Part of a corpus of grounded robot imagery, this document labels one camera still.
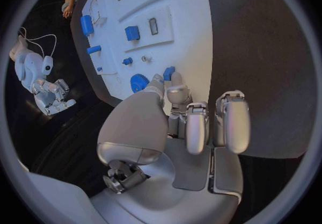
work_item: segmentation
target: wire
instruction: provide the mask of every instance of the wire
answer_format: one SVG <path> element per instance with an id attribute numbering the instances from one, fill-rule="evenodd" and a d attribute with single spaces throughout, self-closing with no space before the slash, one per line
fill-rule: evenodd
<path id="1" fill-rule="evenodd" d="M 21 28 L 25 30 L 25 35 L 23 35 L 23 33 L 22 33 L 21 31 L 19 31 L 19 32 L 24 36 L 24 38 L 25 38 L 27 41 L 29 41 L 30 43 L 36 44 L 37 46 L 39 46 L 39 47 L 40 47 L 41 52 L 42 52 L 42 57 L 43 57 L 43 58 L 45 58 L 45 54 L 44 54 L 44 52 L 43 52 L 42 47 L 41 47 L 38 43 L 36 43 L 36 42 L 32 42 L 32 40 L 39 40 L 39 39 L 44 38 L 44 37 L 47 37 L 47 36 L 54 36 L 54 37 L 55 37 L 55 44 L 54 44 L 53 51 L 52 51 L 52 53 L 51 53 L 51 55 L 50 55 L 51 57 L 53 56 L 54 51 L 55 51 L 55 48 L 56 48 L 56 44 L 57 44 L 57 37 L 56 37 L 56 35 L 54 35 L 54 34 L 47 34 L 47 35 L 44 35 L 44 36 L 41 36 L 41 37 L 38 37 L 38 38 L 35 38 L 35 39 L 27 39 L 27 30 L 26 30 L 26 28 L 24 28 L 24 27 L 21 27 Z"/>

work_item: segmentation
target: black background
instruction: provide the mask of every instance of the black background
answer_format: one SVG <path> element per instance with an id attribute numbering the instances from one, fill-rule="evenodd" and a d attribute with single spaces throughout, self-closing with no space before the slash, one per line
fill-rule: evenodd
<path id="1" fill-rule="evenodd" d="M 11 0 L 2 0 L 1 14 L 3 15 L 7 5 L 10 4 Z M 315 15 L 314 21 L 316 25 L 321 24 L 322 19 L 322 5 L 320 0 L 306 0 L 306 6 L 309 7 Z M 320 199 L 320 184 L 322 175 L 319 173 L 313 185 L 310 187 L 308 193 L 305 195 L 303 200 L 297 205 L 292 213 L 283 221 L 283 223 L 295 223 L 296 221 L 302 220 L 309 216 L 310 219 L 316 217 L 319 218 L 319 199 Z M 17 197 L 16 193 L 11 188 L 9 182 L 5 178 L 5 174 L 1 172 L 0 175 L 3 208 L 2 218 L 10 218 L 11 222 L 23 219 L 25 223 L 37 222 L 36 218 L 27 210 L 25 205 Z"/>

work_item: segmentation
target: blue cylinder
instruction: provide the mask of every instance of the blue cylinder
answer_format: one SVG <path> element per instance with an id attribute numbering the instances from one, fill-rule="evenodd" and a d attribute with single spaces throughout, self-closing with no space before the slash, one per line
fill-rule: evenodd
<path id="1" fill-rule="evenodd" d="M 102 50 L 101 46 L 98 45 L 98 46 L 95 46 L 95 47 L 88 48 L 87 53 L 92 54 L 92 53 L 95 53 L 95 52 L 99 52 L 101 50 Z"/>
<path id="2" fill-rule="evenodd" d="M 133 63 L 133 59 L 129 57 L 128 59 L 124 59 L 122 64 L 125 64 L 127 66 L 128 64 L 132 64 L 132 63 Z"/>
<path id="3" fill-rule="evenodd" d="M 82 25 L 83 33 L 86 37 L 94 32 L 91 16 L 82 16 L 80 18 L 80 23 Z"/>

